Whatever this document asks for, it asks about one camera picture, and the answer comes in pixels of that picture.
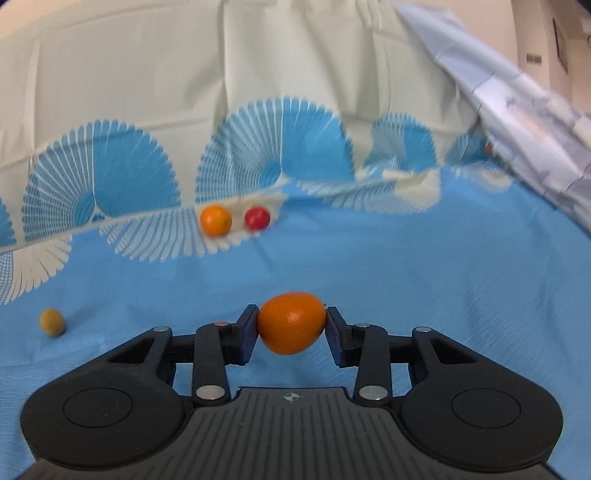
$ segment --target light blue blanket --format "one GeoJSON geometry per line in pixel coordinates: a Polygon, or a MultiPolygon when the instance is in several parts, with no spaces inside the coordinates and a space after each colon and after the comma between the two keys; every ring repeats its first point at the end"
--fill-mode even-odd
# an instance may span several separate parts
{"type": "MultiPolygon", "coordinates": [[[[0,307],[0,479],[32,461],[18,426],[36,388],[155,326],[194,332],[234,320],[249,303],[306,290],[350,322],[408,335],[429,325],[548,389],[564,413],[551,464],[568,480],[591,472],[591,290],[589,238],[524,186],[489,193],[457,170],[441,171],[441,201],[424,213],[378,215],[333,208],[294,188],[276,223],[259,238],[215,255],[131,260],[97,230],[79,233],[63,271],[0,307]],[[58,339],[38,327],[59,305],[68,322],[58,339]]],[[[396,367],[396,394],[409,388],[396,367]]],[[[292,357],[259,342],[230,383],[314,387],[353,385],[323,337],[292,357]]],[[[187,393],[190,372],[175,387],[187,393]]]]}

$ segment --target orange fruit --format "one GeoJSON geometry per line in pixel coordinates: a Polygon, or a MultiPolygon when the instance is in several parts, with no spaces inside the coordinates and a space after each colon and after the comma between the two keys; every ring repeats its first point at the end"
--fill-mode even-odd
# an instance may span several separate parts
{"type": "Polygon", "coordinates": [[[232,228],[232,214],[221,205],[210,205],[201,212],[199,223],[207,236],[224,236],[232,228]]]}
{"type": "Polygon", "coordinates": [[[268,300],[261,307],[256,327],[269,350],[294,355],[316,341],[325,322],[324,304],[311,293],[295,291],[268,300]]]}

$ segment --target cherry tomato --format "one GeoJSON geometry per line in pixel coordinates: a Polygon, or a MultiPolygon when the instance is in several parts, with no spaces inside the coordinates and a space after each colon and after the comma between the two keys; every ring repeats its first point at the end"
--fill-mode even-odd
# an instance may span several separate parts
{"type": "Polygon", "coordinates": [[[250,230],[264,230],[271,223],[271,214],[264,207],[252,207],[244,216],[244,223],[250,230]]]}

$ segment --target metal rivet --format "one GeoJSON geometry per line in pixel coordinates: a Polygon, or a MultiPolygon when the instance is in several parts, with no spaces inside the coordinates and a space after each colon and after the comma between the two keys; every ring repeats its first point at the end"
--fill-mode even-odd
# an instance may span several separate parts
{"type": "Polygon", "coordinates": [[[388,390],[379,385],[366,385],[359,389],[359,395],[365,400],[382,400],[388,396],[388,390]]]}
{"type": "Polygon", "coordinates": [[[218,400],[226,394],[226,390],[219,385],[204,385],[199,387],[195,394],[202,400],[218,400]]]}

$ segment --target blue and white fabric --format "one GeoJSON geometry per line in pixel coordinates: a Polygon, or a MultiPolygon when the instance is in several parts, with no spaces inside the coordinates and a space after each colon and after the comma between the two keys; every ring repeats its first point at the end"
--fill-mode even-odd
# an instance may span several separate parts
{"type": "MultiPolygon", "coordinates": [[[[477,44],[449,16],[398,10],[80,0],[0,32],[0,480],[33,461],[18,416],[36,388],[154,325],[192,333],[290,290],[393,334],[432,326],[547,388],[565,419],[550,463],[588,479],[591,244],[573,219],[591,209],[585,176],[565,187],[587,127],[484,46],[454,50],[477,44]],[[223,238],[199,228],[211,203],[232,214],[223,238]],[[242,221],[256,205],[262,232],[242,221]]],[[[229,375],[235,391],[355,372],[320,340],[259,344],[229,375]]]]}

